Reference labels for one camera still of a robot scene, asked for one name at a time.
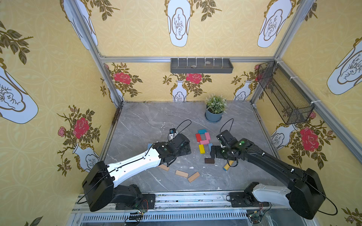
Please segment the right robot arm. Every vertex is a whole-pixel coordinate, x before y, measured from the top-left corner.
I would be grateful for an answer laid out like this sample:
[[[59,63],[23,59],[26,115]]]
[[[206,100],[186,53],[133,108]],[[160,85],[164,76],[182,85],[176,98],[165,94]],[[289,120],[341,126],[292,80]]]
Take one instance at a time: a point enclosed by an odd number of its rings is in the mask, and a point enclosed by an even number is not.
[[[213,146],[212,149],[218,157],[227,161],[247,161],[283,183],[283,186],[268,186],[252,182],[244,190],[244,197],[249,199],[250,204],[270,202],[291,208],[305,219],[315,217],[326,199],[317,172],[289,165],[246,138],[237,140],[228,130],[217,135],[217,139],[220,146]]]

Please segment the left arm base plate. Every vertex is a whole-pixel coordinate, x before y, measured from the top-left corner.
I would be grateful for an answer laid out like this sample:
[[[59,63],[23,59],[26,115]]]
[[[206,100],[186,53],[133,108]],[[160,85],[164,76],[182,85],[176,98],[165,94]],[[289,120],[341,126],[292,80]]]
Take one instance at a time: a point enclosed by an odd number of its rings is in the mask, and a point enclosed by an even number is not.
[[[128,205],[124,203],[117,203],[116,210],[153,210],[155,208],[155,203],[155,194],[143,194],[142,198],[137,199],[135,203]]]

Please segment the pink block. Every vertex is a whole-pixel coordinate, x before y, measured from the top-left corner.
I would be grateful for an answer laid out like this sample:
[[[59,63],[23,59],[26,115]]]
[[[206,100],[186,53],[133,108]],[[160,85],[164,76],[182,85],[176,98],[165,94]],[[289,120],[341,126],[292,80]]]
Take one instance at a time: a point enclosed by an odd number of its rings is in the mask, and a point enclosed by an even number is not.
[[[201,140],[200,144],[201,145],[207,145],[207,144],[209,144],[209,140]]]
[[[210,134],[208,132],[205,133],[205,137],[206,137],[206,140],[210,140],[211,137],[210,137]]]

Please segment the yellow block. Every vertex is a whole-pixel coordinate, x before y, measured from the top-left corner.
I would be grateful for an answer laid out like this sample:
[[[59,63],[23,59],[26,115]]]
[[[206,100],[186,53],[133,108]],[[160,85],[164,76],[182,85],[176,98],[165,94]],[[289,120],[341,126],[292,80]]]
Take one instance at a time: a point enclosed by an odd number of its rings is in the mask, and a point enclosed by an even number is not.
[[[205,154],[205,148],[204,148],[203,144],[199,145],[199,152],[200,152],[200,154]]]

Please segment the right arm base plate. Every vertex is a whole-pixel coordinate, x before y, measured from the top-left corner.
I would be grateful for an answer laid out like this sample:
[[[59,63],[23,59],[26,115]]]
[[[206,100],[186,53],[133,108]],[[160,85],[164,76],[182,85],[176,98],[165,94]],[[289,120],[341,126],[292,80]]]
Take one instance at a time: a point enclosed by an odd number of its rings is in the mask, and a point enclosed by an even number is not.
[[[260,202],[258,201],[252,193],[247,192],[232,192],[226,196],[226,201],[232,204],[233,208],[237,207],[256,207],[256,208],[269,208],[271,204],[269,202]]]

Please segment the dark brown block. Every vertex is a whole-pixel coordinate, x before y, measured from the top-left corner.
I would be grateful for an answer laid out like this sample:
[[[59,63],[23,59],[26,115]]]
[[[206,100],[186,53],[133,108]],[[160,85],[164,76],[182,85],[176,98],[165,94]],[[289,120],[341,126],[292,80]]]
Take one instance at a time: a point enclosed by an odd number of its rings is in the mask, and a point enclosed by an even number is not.
[[[215,159],[212,158],[205,158],[204,159],[205,164],[215,164]]]

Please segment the teal block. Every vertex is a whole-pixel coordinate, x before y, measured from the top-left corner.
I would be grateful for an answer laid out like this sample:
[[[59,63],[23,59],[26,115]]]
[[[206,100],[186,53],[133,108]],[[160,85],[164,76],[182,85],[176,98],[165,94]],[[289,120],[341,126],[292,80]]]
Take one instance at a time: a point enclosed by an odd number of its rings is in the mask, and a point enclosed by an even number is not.
[[[198,134],[205,134],[205,133],[207,133],[206,129],[198,130]]]

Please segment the red block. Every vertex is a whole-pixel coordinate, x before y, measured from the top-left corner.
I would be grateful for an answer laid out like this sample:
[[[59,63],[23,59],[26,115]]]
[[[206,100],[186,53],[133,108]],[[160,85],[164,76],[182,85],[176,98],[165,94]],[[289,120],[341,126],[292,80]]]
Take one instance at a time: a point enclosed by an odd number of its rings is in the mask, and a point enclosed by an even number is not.
[[[201,135],[200,134],[196,134],[196,139],[197,139],[197,142],[200,142],[201,141]]]

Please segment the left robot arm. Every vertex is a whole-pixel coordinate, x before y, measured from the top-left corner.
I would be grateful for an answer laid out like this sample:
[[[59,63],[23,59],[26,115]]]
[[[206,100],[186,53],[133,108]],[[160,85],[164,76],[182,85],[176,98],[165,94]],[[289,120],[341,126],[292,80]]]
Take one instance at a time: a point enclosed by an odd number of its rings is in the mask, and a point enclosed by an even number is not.
[[[191,153],[190,140],[177,134],[168,142],[156,142],[145,152],[127,160],[106,165],[97,162],[82,183],[85,203],[96,212],[110,203],[138,209],[145,198],[137,185],[123,186],[127,179],[160,165],[169,166],[177,157]]]

